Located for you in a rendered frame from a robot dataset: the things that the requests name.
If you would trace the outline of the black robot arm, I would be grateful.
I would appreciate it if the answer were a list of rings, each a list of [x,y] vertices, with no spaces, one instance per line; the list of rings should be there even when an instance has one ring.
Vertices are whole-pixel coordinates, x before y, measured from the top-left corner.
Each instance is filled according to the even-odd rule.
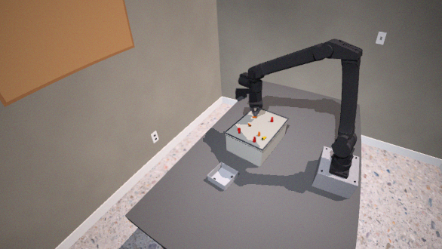
[[[319,48],[318,48],[319,47]],[[239,102],[249,94],[249,102],[256,103],[256,94],[262,90],[264,75],[289,69],[295,66],[328,59],[341,59],[342,102],[338,137],[332,144],[333,157],[330,174],[347,179],[353,159],[354,145],[357,142],[355,117],[358,102],[359,69],[363,50],[345,41],[332,39],[276,59],[260,63],[240,74],[238,83],[246,88],[236,88],[235,99]],[[322,59],[323,58],[323,59]],[[256,79],[256,80],[255,80]],[[259,81],[258,81],[259,80]],[[251,84],[250,84],[251,81]],[[252,90],[253,92],[251,92]],[[353,135],[353,136],[352,136]],[[351,153],[350,153],[351,152]]]

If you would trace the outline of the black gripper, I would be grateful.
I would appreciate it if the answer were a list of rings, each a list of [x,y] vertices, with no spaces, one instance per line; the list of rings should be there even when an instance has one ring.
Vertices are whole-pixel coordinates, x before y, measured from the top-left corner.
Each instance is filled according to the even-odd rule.
[[[253,113],[253,116],[257,116],[262,109],[262,91],[256,94],[256,103],[250,103],[250,110]],[[256,108],[256,111],[253,109]],[[254,110],[254,111],[253,111]],[[258,111],[257,111],[258,110]]]

